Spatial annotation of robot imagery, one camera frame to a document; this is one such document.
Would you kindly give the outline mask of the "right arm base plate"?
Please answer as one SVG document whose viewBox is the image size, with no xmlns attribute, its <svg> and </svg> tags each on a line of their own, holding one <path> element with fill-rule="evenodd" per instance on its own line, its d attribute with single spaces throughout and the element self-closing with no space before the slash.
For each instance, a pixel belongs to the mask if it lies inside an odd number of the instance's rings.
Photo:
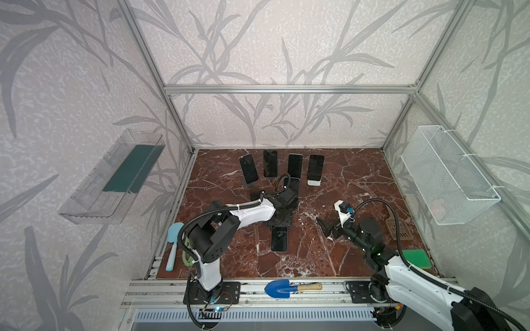
<svg viewBox="0 0 530 331">
<path fill-rule="evenodd" d="M 370 281 L 346 281 L 345 289 L 352 303 L 388 303 L 389 297 L 385 290 L 372 288 Z"/>
</svg>

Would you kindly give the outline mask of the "clear plastic wall tray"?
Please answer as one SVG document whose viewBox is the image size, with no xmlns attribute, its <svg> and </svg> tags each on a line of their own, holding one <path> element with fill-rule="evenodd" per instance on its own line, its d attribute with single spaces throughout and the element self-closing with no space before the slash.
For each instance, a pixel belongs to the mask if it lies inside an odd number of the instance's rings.
<svg viewBox="0 0 530 331">
<path fill-rule="evenodd" d="M 120 224 L 165 147 L 161 134 L 126 129 L 59 215 L 77 225 Z"/>
</svg>

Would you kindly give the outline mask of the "white stand right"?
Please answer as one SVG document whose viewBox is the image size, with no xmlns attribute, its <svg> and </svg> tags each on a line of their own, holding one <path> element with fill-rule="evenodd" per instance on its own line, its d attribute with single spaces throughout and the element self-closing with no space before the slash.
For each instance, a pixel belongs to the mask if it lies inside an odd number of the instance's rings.
<svg viewBox="0 0 530 331">
<path fill-rule="evenodd" d="M 322 182 L 320 180 L 308 180 L 307 183 L 309 186 L 320 186 Z"/>
</svg>

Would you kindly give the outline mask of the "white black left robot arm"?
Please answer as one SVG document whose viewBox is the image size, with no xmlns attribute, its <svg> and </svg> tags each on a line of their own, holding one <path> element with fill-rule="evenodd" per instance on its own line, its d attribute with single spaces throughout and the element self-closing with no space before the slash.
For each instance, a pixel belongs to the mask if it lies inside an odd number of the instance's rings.
<svg viewBox="0 0 530 331">
<path fill-rule="evenodd" d="M 284 216 L 297 206 L 298 194 L 285 187 L 274 193 L 261 192 L 256 200 L 243 204 L 214 201 L 185 224 L 177 244 L 192 259 L 200 288 L 204 292 L 220 289 L 220 259 L 238 230 Z"/>
</svg>

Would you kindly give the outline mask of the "purple-edged phone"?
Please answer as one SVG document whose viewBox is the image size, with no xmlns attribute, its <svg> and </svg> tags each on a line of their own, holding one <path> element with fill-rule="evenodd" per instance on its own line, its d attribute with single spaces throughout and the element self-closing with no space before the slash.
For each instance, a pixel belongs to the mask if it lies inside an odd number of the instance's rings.
<svg viewBox="0 0 530 331">
<path fill-rule="evenodd" d="M 271 250 L 286 252 L 288 250 L 288 228 L 274 227 L 271 231 Z"/>
</svg>

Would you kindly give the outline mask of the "pink-edged phone back left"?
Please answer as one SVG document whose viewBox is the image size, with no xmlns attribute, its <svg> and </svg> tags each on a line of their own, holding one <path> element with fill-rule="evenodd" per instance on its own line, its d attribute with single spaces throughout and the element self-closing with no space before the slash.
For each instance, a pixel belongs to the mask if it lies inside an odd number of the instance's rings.
<svg viewBox="0 0 530 331">
<path fill-rule="evenodd" d="M 240 166 L 244 176 L 245 183 L 251 185 L 259 180 L 257 168 L 252 154 L 246 154 L 239 158 Z"/>
</svg>

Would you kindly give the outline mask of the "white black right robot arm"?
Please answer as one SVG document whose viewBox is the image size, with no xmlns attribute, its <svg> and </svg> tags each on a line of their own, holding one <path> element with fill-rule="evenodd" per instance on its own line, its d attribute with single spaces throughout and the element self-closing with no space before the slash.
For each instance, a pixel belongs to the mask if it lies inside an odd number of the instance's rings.
<svg viewBox="0 0 530 331">
<path fill-rule="evenodd" d="M 348 228 L 318 218 L 323 233 L 332 239 L 344 237 L 364 251 L 365 262 L 374 270 L 371 296 L 402 303 L 441 330 L 510 330 L 506 319 L 495 313 L 489 296 L 473 288 L 453 287 L 412 264 L 383 242 L 378 222 L 366 218 Z"/>
</svg>

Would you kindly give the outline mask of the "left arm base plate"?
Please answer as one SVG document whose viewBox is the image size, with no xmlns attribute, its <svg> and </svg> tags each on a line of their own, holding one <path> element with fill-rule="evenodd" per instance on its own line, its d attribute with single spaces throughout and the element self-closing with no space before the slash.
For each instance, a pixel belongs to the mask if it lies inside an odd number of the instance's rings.
<svg viewBox="0 0 530 331">
<path fill-rule="evenodd" d="M 184 293 L 184 304 L 200 305 L 214 304 L 222 305 L 238 304 L 241 294 L 241 283 L 222 281 L 214 289 L 205 290 L 198 281 L 192 281 L 187 285 Z"/>
</svg>

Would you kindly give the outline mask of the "dark phone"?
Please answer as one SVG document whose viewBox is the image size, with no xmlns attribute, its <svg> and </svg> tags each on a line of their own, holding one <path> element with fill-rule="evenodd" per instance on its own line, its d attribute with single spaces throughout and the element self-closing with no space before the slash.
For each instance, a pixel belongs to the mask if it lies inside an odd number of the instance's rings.
<svg viewBox="0 0 530 331">
<path fill-rule="evenodd" d="M 312 154 L 309 157 L 309 166 L 307 179 L 308 181 L 321 182 L 324 168 L 324 156 L 320 154 Z"/>
</svg>

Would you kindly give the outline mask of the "blue-edged phone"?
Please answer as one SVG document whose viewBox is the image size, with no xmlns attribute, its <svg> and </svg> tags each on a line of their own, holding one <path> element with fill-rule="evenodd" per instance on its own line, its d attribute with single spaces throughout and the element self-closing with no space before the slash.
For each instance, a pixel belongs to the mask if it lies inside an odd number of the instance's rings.
<svg viewBox="0 0 530 331">
<path fill-rule="evenodd" d="M 300 191 L 300 179 L 298 178 L 286 178 L 284 179 L 284 186 L 292 190 L 296 195 L 299 195 Z"/>
</svg>

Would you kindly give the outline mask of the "green sponge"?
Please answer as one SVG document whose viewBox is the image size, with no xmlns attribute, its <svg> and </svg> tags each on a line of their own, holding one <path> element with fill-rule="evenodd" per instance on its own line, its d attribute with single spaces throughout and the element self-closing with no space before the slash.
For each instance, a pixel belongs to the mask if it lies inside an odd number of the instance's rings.
<svg viewBox="0 0 530 331">
<path fill-rule="evenodd" d="M 404 258 L 412 265 L 428 270 L 432 267 L 431 260 L 429 259 L 428 254 L 421 249 L 415 250 L 403 250 L 402 251 Z"/>
</svg>

